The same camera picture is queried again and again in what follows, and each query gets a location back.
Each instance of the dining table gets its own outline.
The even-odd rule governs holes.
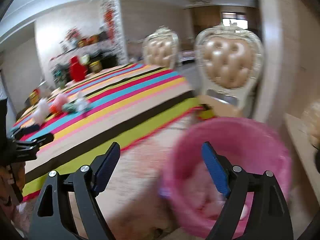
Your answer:
[[[129,64],[72,82],[47,99],[49,106],[59,93],[70,103],[81,94],[89,109],[49,115],[40,130],[21,139],[54,134],[54,141],[40,147],[37,159],[26,162],[24,201],[15,211],[16,226],[28,232],[33,206],[50,171],[75,172],[117,142],[119,162],[96,198],[116,239],[156,239],[177,228],[161,197],[161,174],[172,147],[197,122],[194,111],[199,101],[187,80],[169,68]],[[35,109],[29,108],[14,128],[32,125]],[[86,237],[74,194],[69,198],[78,233]]]

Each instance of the striped tablecloth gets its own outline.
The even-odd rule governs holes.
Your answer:
[[[156,65],[133,64],[97,74],[64,90],[69,101],[81,91],[91,103],[85,113],[49,116],[41,129],[23,137],[31,140],[48,132],[52,143],[40,148],[37,160],[26,163],[25,200],[37,196],[47,173],[76,171],[104,154],[113,141],[125,150],[192,111],[198,102],[184,77]],[[17,126],[33,123],[25,114]]]

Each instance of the blue gripper pad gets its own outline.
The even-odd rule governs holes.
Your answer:
[[[228,185],[228,175],[221,166],[217,158],[217,153],[208,142],[202,145],[201,150],[202,158],[217,190],[222,193],[225,198],[229,197],[231,191]]]
[[[95,174],[95,183],[92,187],[92,191],[96,196],[106,189],[111,175],[118,163],[120,158],[119,144],[113,143],[104,155],[97,156],[96,158],[98,157],[102,157],[104,160]]]

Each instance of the tufted chair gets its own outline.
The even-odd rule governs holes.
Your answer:
[[[202,79],[201,95],[242,111],[262,69],[259,38],[236,25],[218,25],[197,36],[195,50]]]
[[[174,68],[178,60],[179,39],[175,32],[161,26],[143,42],[142,52],[146,64]]]

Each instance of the pink bucket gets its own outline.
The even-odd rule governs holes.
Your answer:
[[[164,189],[181,227],[188,233],[206,238],[215,220],[209,220],[194,210],[184,197],[183,182],[203,161],[201,146],[209,141],[219,155],[247,172],[262,174],[273,171],[287,199],[291,183],[291,158],[278,135],[265,124],[245,118],[214,118],[195,125],[179,140],[164,169]],[[253,193],[245,203],[251,208]],[[249,214],[239,221],[234,237],[241,236]]]

